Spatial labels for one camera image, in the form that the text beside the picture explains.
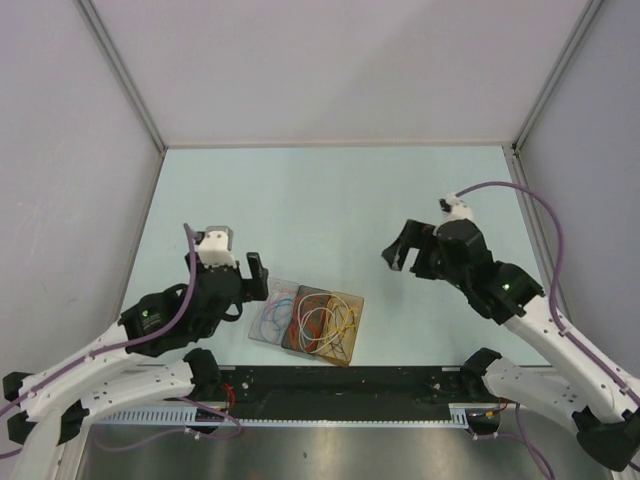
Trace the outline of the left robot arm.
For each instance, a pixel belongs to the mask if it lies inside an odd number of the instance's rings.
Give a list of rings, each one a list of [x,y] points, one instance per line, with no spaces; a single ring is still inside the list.
[[[90,409],[81,402],[89,387],[107,387],[126,368],[214,335],[218,325],[235,322],[244,304],[268,296],[268,271],[258,253],[246,256],[251,276],[239,264],[206,263],[187,255],[189,281],[144,296],[124,311],[99,338],[61,364],[37,374],[12,372],[3,379],[5,399],[18,411],[7,421],[9,439],[23,444],[52,409],[62,410],[61,442],[73,438]]]

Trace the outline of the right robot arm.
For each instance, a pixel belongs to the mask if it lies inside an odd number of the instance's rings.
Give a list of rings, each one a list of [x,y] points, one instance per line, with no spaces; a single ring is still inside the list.
[[[503,355],[481,349],[464,364],[463,393],[473,401],[490,395],[527,406],[576,436],[600,465],[621,472],[639,453],[639,380],[564,322],[542,286],[521,267],[494,259],[470,220],[439,226],[409,220],[382,252],[399,271],[410,250],[411,272],[457,288],[481,317],[533,347],[560,381],[526,373]]]

